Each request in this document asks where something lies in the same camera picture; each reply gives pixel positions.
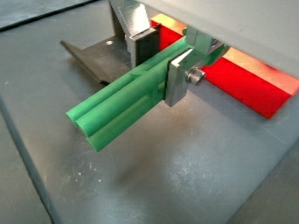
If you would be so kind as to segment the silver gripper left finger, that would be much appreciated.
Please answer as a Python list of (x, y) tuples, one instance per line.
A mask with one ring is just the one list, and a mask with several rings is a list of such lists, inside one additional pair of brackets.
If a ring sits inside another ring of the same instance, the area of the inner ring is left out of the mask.
[(159, 31), (150, 24), (146, 6), (136, 0), (108, 0), (126, 34), (131, 65), (138, 67), (159, 52)]

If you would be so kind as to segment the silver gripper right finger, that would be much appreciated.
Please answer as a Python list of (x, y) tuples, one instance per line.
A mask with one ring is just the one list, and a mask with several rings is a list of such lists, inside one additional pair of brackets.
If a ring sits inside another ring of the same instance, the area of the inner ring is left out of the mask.
[(188, 27), (184, 33), (188, 48), (170, 61), (164, 102), (172, 107), (186, 96), (188, 85), (199, 86), (206, 78), (202, 69), (224, 55), (224, 43)]

